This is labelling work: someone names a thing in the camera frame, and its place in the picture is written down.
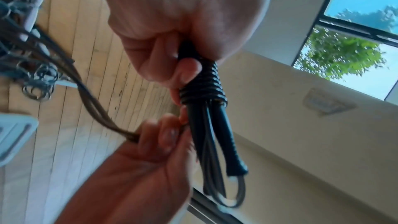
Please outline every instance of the sky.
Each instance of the sky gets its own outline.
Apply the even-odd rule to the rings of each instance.
[[[331,0],[325,14],[333,17],[345,9],[368,13],[384,9],[387,5],[398,7],[398,0]],[[333,82],[384,100],[398,80],[398,48],[380,45],[380,49],[387,60],[383,68],[371,68],[362,76],[346,75]]]

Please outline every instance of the skin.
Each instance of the skin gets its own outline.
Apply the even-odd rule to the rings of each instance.
[[[178,89],[201,71],[201,64],[178,61],[178,48],[191,40],[205,58],[221,63],[238,51],[264,17],[269,0],[107,0],[109,25],[120,36],[137,72]],[[168,223],[186,209],[192,192],[196,153],[181,108],[138,129],[139,144],[125,142],[75,193],[57,224]]]

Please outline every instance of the foliage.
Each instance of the foliage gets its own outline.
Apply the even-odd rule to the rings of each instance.
[[[387,32],[398,26],[398,8],[392,6],[367,14],[344,10],[335,17]],[[346,74],[362,76],[371,67],[385,63],[378,43],[315,27],[294,66],[331,80]]]

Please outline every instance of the person's right hand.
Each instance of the person's right hand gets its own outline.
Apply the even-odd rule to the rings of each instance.
[[[147,80],[172,89],[190,82],[201,64],[177,61],[178,47],[190,39],[205,58],[220,61],[250,38],[269,0],[107,0],[109,25],[118,34],[132,64]]]

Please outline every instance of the light wood floor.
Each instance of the light wood floor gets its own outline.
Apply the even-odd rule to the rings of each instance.
[[[104,0],[45,0],[39,24],[75,59],[83,80],[116,124],[134,130],[172,110],[169,93],[137,75],[107,25]],[[57,86],[38,103],[0,79],[0,111],[39,119],[37,132],[0,168],[2,224],[51,223],[73,191],[123,141],[82,107],[74,88]]]

